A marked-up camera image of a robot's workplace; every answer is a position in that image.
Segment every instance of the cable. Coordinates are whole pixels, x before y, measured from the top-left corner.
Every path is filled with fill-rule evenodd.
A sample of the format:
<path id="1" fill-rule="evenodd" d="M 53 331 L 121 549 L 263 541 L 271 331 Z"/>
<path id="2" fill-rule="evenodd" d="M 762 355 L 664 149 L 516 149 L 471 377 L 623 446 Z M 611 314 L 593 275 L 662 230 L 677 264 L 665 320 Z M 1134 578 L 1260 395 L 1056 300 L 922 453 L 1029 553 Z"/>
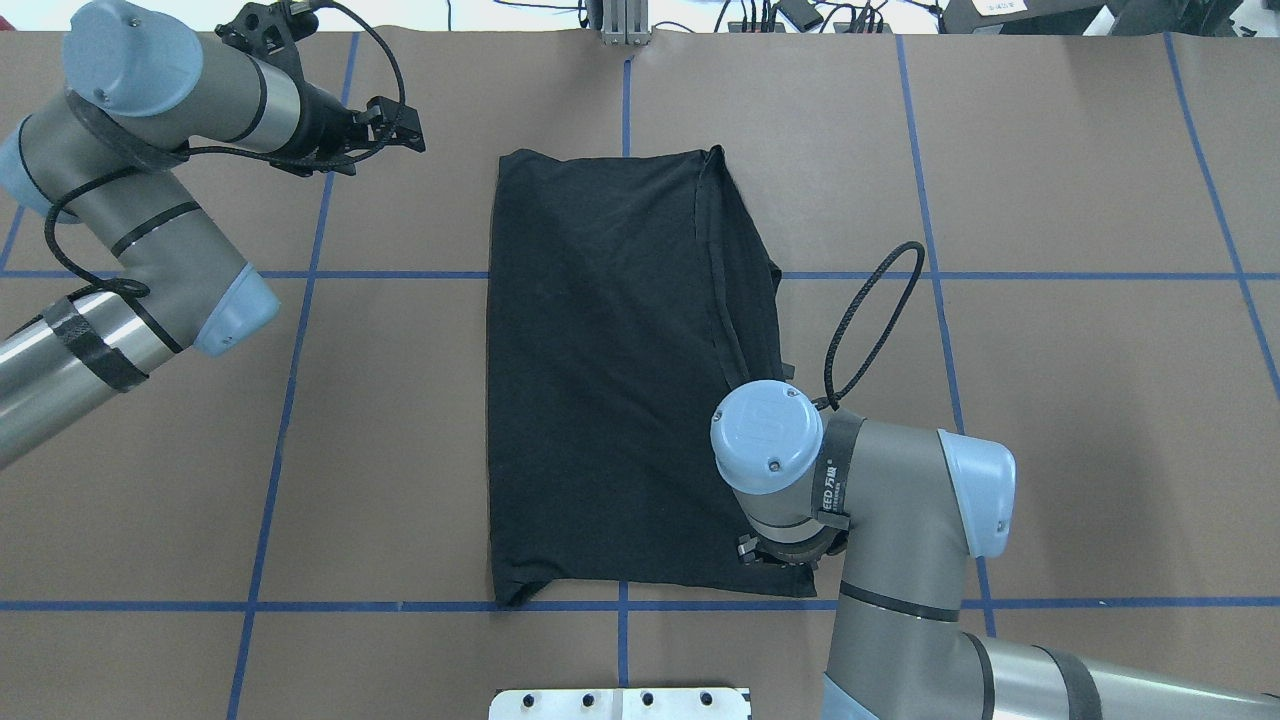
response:
<path id="1" fill-rule="evenodd" d="M 539 10 L 581 10 L 581 5 L 540 5 L 538 3 L 515 3 L 512 0 L 493 0 L 499 5 L 507 5 L 511 8 L 536 8 Z"/>
<path id="2" fill-rule="evenodd" d="M 906 287 L 902 288 L 902 296 L 897 299 L 897 306 L 893 307 L 893 315 L 890 316 L 888 323 L 884 325 L 884 332 L 882 332 L 879 340 L 876 341 L 876 346 L 872 347 L 872 351 L 867 355 L 867 360 L 863 360 L 863 366 L 858 369 L 858 373 L 854 374 L 854 378 L 849 380 L 849 384 L 846 384 L 844 389 L 836 392 L 835 386 L 831 382 L 831 373 L 836 364 L 836 351 L 840 350 L 840 342 L 845 338 L 845 331 L 849 329 L 849 323 L 854 319 L 854 314 L 858 313 L 863 300 L 867 300 L 867 293 L 869 293 L 872 288 L 876 287 L 876 283 L 884 277 L 884 273 L 888 272 L 890 266 L 909 250 L 915 251 L 915 268 L 911 269 L 911 277 L 906 281 Z M 911 299 L 911 291 L 915 290 L 915 283 L 920 279 L 920 272 L 923 269 L 924 246 L 913 240 L 895 247 L 893 251 L 881 261 L 879 266 L 876 268 L 870 277 L 867 278 L 867 282 L 863 283 L 858 295 L 855 295 L 854 300 L 849 304 L 849 309 L 845 310 L 845 316 L 841 318 L 840 324 L 836 325 L 835 334 L 831 336 L 831 345 L 827 346 L 827 361 L 822 366 L 823 389 L 827 392 L 827 396 L 814 400 L 814 407 L 818 410 L 823 410 L 826 407 L 840 410 L 840 401 L 849 395 L 849 391 L 854 389 L 858 380 L 863 379 L 863 375 L 867 374 L 867 370 L 872 366 L 876 356 L 879 355 L 881 348 L 884 347 L 884 342 L 888 341 L 890 333 L 893 332 L 893 325 L 897 324 L 899 315 L 901 315 L 902 309 L 906 307 L 906 301 Z"/>
<path id="3" fill-rule="evenodd" d="M 346 168 L 348 165 L 355 165 L 356 163 L 360 163 L 362 160 L 367 160 L 374 155 L 381 152 L 381 150 L 390 143 L 392 136 L 396 133 L 396 126 L 399 124 L 399 119 L 401 115 L 404 113 L 404 105 L 406 105 L 404 76 L 401 73 L 399 63 L 396 60 L 396 54 L 392 53 L 390 45 L 387 45 L 387 41 L 383 40 L 383 36 L 378 35 L 376 29 L 374 29 L 369 23 L 365 22 L 364 18 L 353 13 L 349 8 L 347 8 L 342 3 L 338 3 L 337 0 L 315 0 L 315 3 L 312 3 L 312 6 L 333 8 L 334 10 L 338 10 L 342 14 L 347 15 L 348 18 L 355 20 L 355 23 L 358 24 L 365 32 L 367 32 L 369 36 L 374 38 L 374 42 L 376 42 L 378 46 L 383 49 L 383 53 L 387 55 L 387 61 L 390 63 L 392 73 L 396 76 L 396 92 L 399 96 L 398 97 L 399 106 L 396 109 L 396 114 L 392 115 L 392 119 L 388 123 L 387 132 L 384 132 L 381 137 L 379 137 L 378 141 L 374 142 L 374 146 L 366 150 L 365 152 L 361 152 L 360 155 L 353 155 L 351 158 L 343 158 L 342 160 L 293 160 L 289 158 L 275 158 L 271 155 L 264 155 L 262 152 L 253 152 L 251 150 L 242 150 L 239 147 L 224 147 L 220 145 L 206 145 L 201 147 L 192 147 L 189 150 L 183 151 L 182 152 L 183 156 L 191 158 L 195 155 L 236 155 L 238 158 L 262 160 L 264 163 L 289 165 L 291 168 L 305 168 L 308 170 L 333 170 L 337 168 Z"/>
<path id="4" fill-rule="evenodd" d="M 662 26 L 672 26 L 672 27 L 678 27 L 680 29 L 682 29 L 685 32 L 695 32 L 695 31 L 690 29 L 689 26 L 680 24 L 680 23 L 677 23 L 675 20 L 662 20 L 660 23 L 653 23 L 653 28 L 650 28 L 650 29 L 658 29 Z"/>
<path id="5" fill-rule="evenodd" d="M 58 260 L 61 266 L 70 270 L 76 277 L 87 282 L 90 287 L 105 292 L 114 292 L 125 297 L 146 297 L 151 292 L 151 288 L 138 281 L 128 278 L 100 278 L 84 268 L 81 268 L 70 258 L 68 258 L 65 252 L 63 252 L 63 249 L 58 245 L 58 238 L 54 236 L 54 228 L 58 227 L 58 214 L 77 197 L 84 195 L 86 192 L 97 190 L 109 182 L 115 182 L 120 178 L 134 176 L 141 172 L 142 170 L 134 167 L 128 167 L 96 177 L 55 200 L 52 206 L 49 209 L 49 213 L 45 215 L 45 245 L 47 245 L 49 251 L 54 254 L 54 259 Z"/>
<path id="6" fill-rule="evenodd" d="M 742 17 L 746 18 L 746 0 L 737 0 L 737 1 L 739 1 L 740 5 L 742 5 Z M 728 6 L 732 5 L 732 4 L 733 4 L 733 0 L 724 0 L 724 4 L 721 5 L 721 14 L 716 15 L 716 27 L 712 28 L 712 32 L 719 32 L 721 20 L 724 19 L 724 13 L 728 10 Z"/>
<path id="7" fill-rule="evenodd" d="M 849 24 L 852 27 L 854 22 L 858 20 L 858 6 L 851 3 L 840 3 L 836 4 L 835 10 L 827 13 L 827 17 L 823 18 L 822 27 L 818 28 L 819 35 L 827 32 L 827 24 L 831 23 L 831 18 L 836 17 L 836 13 L 838 13 L 842 8 L 849 8 Z"/>

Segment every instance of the blue joint cap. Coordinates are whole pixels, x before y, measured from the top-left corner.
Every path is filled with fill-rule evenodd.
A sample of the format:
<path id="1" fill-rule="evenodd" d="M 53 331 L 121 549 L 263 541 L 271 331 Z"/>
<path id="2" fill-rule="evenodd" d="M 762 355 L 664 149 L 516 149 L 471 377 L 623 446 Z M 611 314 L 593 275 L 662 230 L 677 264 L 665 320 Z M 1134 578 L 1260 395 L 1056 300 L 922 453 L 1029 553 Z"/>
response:
<path id="1" fill-rule="evenodd" d="M 836 684 L 826 673 L 822 674 L 822 720 L 879 720 L 870 710 L 863 707 Z"/>
<path id="2" fill-rule="evenodd" d="M 45 197 L 36 181 L 31 179 L 31 173 L 27 172 L 27 163 L 22 159 L 22 127 L 27 124 L 28 119 L 31 119 L 31 115 L 27 115 L 27 118 L 18 123 L 18 129 L 9 133 L 9 137 L 0 145 L 0 184 L 9 191 L 9 195 L 19 205 L 44 218 L 49 215 L 49 210 L 54 206 L 54 202 Z M 63 211 L 58 214 L 58 222 L 78 223 L 79 218 Z"/>
<path id="3" fill-rule="evenodd" d="M 822 436 L 813 402 L 778 380 L 736 388 L 712 416 L 716 466 L 746 495 L 769 495 L 800 479 L 818 459 Z"/>
<path id="4" fill-rule="evenodd" d="M 280 301 L 266 281 L 253 265 L 246 264 L 205 320 L 205 327 L 200 328 L 196 348 L 218 357 L 271 322 L 279 310 Z"/>
<path id="5" fill-rule="evenodd" d="M 93 0 L 63 38 L 67 85 L 116 115 L 159 115 L 191 95 L 205 69 L 196 33 L 182 20 L 124 0 Z"/>
<path id="6" fill-rule="evenodd" d="M 997 557 L 1009 544 L 1018 466 L 998 442 L 938 430 L 956 491 L 969 555 Z"/>

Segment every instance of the gray robot arm segment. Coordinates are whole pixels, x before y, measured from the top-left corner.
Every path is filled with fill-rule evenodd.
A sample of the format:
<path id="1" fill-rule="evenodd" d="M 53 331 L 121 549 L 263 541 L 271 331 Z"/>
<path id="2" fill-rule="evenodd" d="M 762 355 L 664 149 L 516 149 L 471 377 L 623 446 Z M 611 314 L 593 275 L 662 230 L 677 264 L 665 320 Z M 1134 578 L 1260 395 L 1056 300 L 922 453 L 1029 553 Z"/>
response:
<path id="1" fill-rule="evenodd" d="M 963 633 L 969 557 L 996 556 L 1007 539 L 1011 455 L 986 441 L 847 415 L 840 421 L 855 430 L 809 452 L 813 416 L 800 402 L 808 400 L 785 383 L 742 386 L 717 410 L 712 445 L 758 532 L 777 536 L 760 518 L 792 527 L 801 516 L 847 519 L 823 720 L 1280 719 L 1280 702 L 1262 693 Z M 787 468 L 788 459 L 819 470 Z M 832 489 L 842 496 L 836 519 L 823 506 Z"/>

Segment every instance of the black cloth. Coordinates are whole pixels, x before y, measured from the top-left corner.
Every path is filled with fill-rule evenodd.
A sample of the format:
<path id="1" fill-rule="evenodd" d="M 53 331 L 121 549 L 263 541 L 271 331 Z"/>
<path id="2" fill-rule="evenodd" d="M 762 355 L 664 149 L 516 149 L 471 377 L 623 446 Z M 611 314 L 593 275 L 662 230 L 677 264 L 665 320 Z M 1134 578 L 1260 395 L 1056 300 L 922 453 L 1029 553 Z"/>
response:
<path id="1" fill-rule="evenodd" d="M 557 578 L 812 597 L 742 565 L 710 447 L 730 389 L 782 377 L 769 260 L 719 147 L 499 164 L 489 270 L 494 594 Z"/>

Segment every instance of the blue tape line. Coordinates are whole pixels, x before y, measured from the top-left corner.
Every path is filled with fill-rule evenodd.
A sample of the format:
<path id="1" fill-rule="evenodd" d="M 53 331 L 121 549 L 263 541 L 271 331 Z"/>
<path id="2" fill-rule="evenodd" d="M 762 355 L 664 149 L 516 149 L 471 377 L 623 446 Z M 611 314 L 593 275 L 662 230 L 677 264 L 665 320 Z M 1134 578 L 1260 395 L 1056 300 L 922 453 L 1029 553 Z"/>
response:
<path id="1" fill-rule="evenodd" d="M 622 61 L 622 156 L 631 156 L 631 63 L 635 55 Z M 618 583 L 618 687 L 630 684 L 630 659 L 627 656 L 630 635 L 630 585 L 626 580 Z"/>
<path id="2" fill-rule="evenodd" d="M 490 601 L 260 601 L 253 614 L 616 612 L 613 600 L 545 600 L 520 607 Z M 628 600 L 628 612 L 829 612 L 835 600 Z M 247 602 L 183 600 L 4 600 L 0 612 L 246 612 Z M 965 600 L 961 610 L 1280 607 L 1280 596 L 1025 597 Z"/>
<path id="3" fill-rule="evenodd" d="M 628 600 L 630 587 L 626 580 L 618 583 L 618 687 L 626 688 L 631 684 L 630 659 L 627 653 L 631 644 L 630 621 L 631 602 Z"/>
<path id="4" fill-rule="evenodd" d="M 614 612 L 618 609 L 613 600 L 545 600 L 534 601 L 518 607 L 503 607 L 490 601 L 261 601 L 255 605 L 257 612 Z"/>
<path id="5" fill-rule="evenodd" d="M 0 612 L 244 612 L 246 607 L 187 600 L 0 600 Z"/>
<path id="6" fill-rule="evenodd" d="M 1134 607 L 1280 607 L 1275 596 L 1221 597 L 1064 597 L 992 600 L 996 610 L 1105 610 Z"/>
<path id="7" fill-rule="evenodd" d="M 13 211 L 13 222 L 9 223 L 9 234 L 4 238 L 4 250 L 0 250 L 0 272 L 4 270 L 5 265 L 9 263 L 9 255 L 13 252 L 13 245 L 18 242 L 18 228 L 22 227 L 22 205 Z"/>
<path id="8" fill-rule="evenodd" d="M 622 63 L 622 156 L 631 156 L 631 60 L 635 55 Z"/>
<path id="9" fill-rule="evenodd" d="M 241 624 L 241 644 L 239 650 L 236 651 L 236 674 L 232 675 L 232 692 L 227 701 L 227 720 L 236 720 L 239 714 L 239 697 L 241 691 L 244 689 L 244 669 L 248 667 L 248 646 L 253 639 L 253 609 L 248 607 L 244 611 L 244 619 Z"/>
<path id="10" fill-rule="evenodd" d="M 351 96 L 351 78 L 356 73 L 356 55 L 360 50 L 360 33 L 351 33 L 351 46 L 347 50 L 347 72 L 342 81 L 342 104 L 347 105 Z M 244 625 L 241 630 L 239 652 L 236 656 L 236 673 L 232 675 L 230 697 L 227 701 L 227 720 L 236 720 L 239 712 L 241 691 L 244 687 L 244 671 L 248 667 L 248 651 L 253 642 L 253 616 L 259 591 L 262 587 L 262 568 L 266 565 L 266 546 L 271 537 L 271 520 L 275 515 L 275 497 L 280 487 L 280 470 L 284 465 L 284 438 L 293 419 L 293 398 L 298 388 L 298 365 L 302 361 L 302 346 L 311 316 L 311 299 L 315 295 L 316 274 L 320 269 L 320 251 L 324 249 L 324 229 L 329 220 L 329 202 L 333 197 L 334 173 L 328 173 L 324 181 L 324 195 L 320 197 L 320 214 L 316 218 L 315 241 L 311 245 L 311 263 L 307 265 L 307 287 L 302 293 L 302 311 L 298 314 L 298 332 L 293 340 L 293 356 L 289 360 L 289 380 L 284 388 L 284 407 L 280 410 L 280 425 L 275 436 L 275 454 L 271 459 L 271 475 L 266 486 L 266 501 L 262 505 L 262 525 L 257 534 L 257 550 L 253 555 L 253 574 L 248 584 L 248 607 L 244 611 Z"/>
<path id="11" fill-rule="evenodd" d="M 1253 323 L 1253 334 L 1257 336 L 1258 347 L 1262 350 L 1262 360 L 1267 365 L 1271 375 L 1271 388 L 1280 400 L 1280 372 L 1276 372 L 1275 355 L 1271 354 L 1271 343 L 1267 342 L 1267 333 L 1262 328 L 1262 319 L 1258 309 L 1253 304 L 1253 293 L 1249 292 L 1249 283 L 1244 278 L 1244 265 L 1240 263 L 1240 254 L 1235 247 L 1235 238 L 1231 237 L 1231 228 L 1226 223 L 1226 213 L 1222 210 L 1222 201 L 1217 195 L 1217 186 L 1213 183 L 1213 174 L 1208 169 L 1208 160 L 1204 159 L 1204 150 L 1201 147 L 1199 133 L 1196 131 L 1196 120 L 1192 118 L 1190 105 L 1187 102 L 1187 90 L 1183 87 L 1183 73 L 1178 67 L 1178 53 L 1174 50 L 1174 36 L 1165 33 L 1165 51 L 1169 54 L 1169 67 L 1174 73 L 1174 87 L 1178 90 L 1178 104 L 1183 108 L 1183 119 L 1187 120 L 1187 133 L 1192 140 L 1192 149 L 1196 151 L 1196 161 L 1199 163 L 1201 174 L 1204 176 L 1204 186 L 1208 188 L 1208 199 L 1213 204 L 1213 215 L 1217 217 L 1217 227 L 1222 231 L 1222 241 L 1226 242 L 1226 254 L 1231 258 L 1231 266 L 1240 283 L 1240 295 L 1244 296 L 1244 305 L 1249 311 L 1249 322 Z"/>
<path id="12" fill-rule="evenodd" d="M 942 360 L 947 368 L 947 388 L 951 392 L 951 416 L 956 424 L 956 432 L 964 434 L 964 410 L 960 406 L 960 386 L 956 380 L 955 355 L 951 351 L 951 329 L 947 325 L 947 313 L 942 301 L 942 277 L 938 268 L 938 246 L 933 238 L 933 218 L 929 214 L 929 193 L 924 188 L 924 164 L 920 160 L 920 137 L 915 126 L 915 106 L 911 102 L 911 79 L 906 68 L 906 45 L 902 36 L 895 36 L 897 44 L 897 70 L 902 81 L 902 105 L 906 111 L 906 132 L 911 140 L 911 164 L 915 165 L 915 190 L 920 201 L 920 220 L 924 224 L 924 245 L 929 250 L 929 279 L 933 283 L 933 305 L 938 314 L 938 332 L 942 334 Z M 979 557 L 977 560 L 978 584 L 982 588 L 983 602 L 991 601 L 991 580 L 987 575 L 987 562 Z M 996 637 L 996 614 L 989 605 L 984 606 L 983 619 L 987 624 L 987 635 Z"/>
<path id="13" fill-rule="evenodd" d="M 119 270 L 92 270 L 104 278 L 115 277 Z M 307 270 L 260 270 L 264 278 L 306 279 Z M 1101 272 L 1041 272 L 1041 270 L 924 270 L 920 277 L 931 279 L 937 275 L 943 281 L 1137 281 L 1137 282 L 1236 282 L 1236 273 L 1101 273 Z M 64 279 L 74 278 L 67 270 L 0 270 L 0 278 Z M 782 273 L 790 281 L 865 281 L 869 270 L 791 270 Z M 910 273 L 893 270 L 884 273 L 886 279 L 905 281 Z M 1252 282 L 1280 281 L 1277 273 L 1243 273 Z M 361 279 L 445 279 L 445 281 L 486 281 L 488 270 L 317 270 L 316 279 L 323 281 L 361 281 Z"/>
<path id="14" fill-rule="evenodd" d="M 632 600 L 635 612 L 808 612 L 831 611 L 835 600 Z"/>
<path id="15" fill-rule="evenodd" d="M 320 270 L 319 279 L 439 279 L 483 281 L 488 270 Z"/>

